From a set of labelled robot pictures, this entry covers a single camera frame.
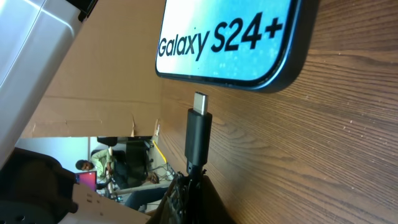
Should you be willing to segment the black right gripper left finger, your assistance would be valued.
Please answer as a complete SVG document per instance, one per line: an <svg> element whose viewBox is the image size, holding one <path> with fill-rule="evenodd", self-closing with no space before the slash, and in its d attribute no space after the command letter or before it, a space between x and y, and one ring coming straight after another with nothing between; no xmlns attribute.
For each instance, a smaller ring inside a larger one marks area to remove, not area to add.
<svg viewBox="0 0 398 224"><path fill-rule="evenodd" d="M177 174L167 189L161 203L147 224L192 224L195 222L193 208L192 178Z"/></svg>

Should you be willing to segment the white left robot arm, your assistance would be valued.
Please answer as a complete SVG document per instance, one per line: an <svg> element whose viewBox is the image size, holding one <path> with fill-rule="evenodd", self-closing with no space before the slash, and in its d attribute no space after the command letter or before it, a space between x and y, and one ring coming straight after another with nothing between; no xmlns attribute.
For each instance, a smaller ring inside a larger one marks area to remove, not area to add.
<svg viewBox="0 0 398 224"><path fill-rule="evenodd" d="M1 2L1 222L145 223L53 157L16 147L95 0Z"/></svg>

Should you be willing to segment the Galaxy S24+ smartphone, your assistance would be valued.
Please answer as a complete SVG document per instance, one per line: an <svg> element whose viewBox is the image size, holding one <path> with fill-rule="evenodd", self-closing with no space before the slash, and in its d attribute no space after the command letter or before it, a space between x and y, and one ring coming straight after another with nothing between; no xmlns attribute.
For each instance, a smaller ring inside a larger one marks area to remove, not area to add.
<svg viewBox="0 0 398 224"><path fill-rule="evenodd" d="M274 93L305 63L317 0L167 0L156 74Z"/></svg>

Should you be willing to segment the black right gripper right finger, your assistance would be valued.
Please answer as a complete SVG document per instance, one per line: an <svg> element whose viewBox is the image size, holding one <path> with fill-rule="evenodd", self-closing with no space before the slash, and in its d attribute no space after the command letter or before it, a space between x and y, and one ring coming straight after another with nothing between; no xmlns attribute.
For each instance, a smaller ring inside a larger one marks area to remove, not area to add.
<svg viewBox="0 0 398 224"><path fill-rule="evenodd" d="M204 175L201 180L201 218L206 224L235 224L218 195L210 178Z"/></svg>

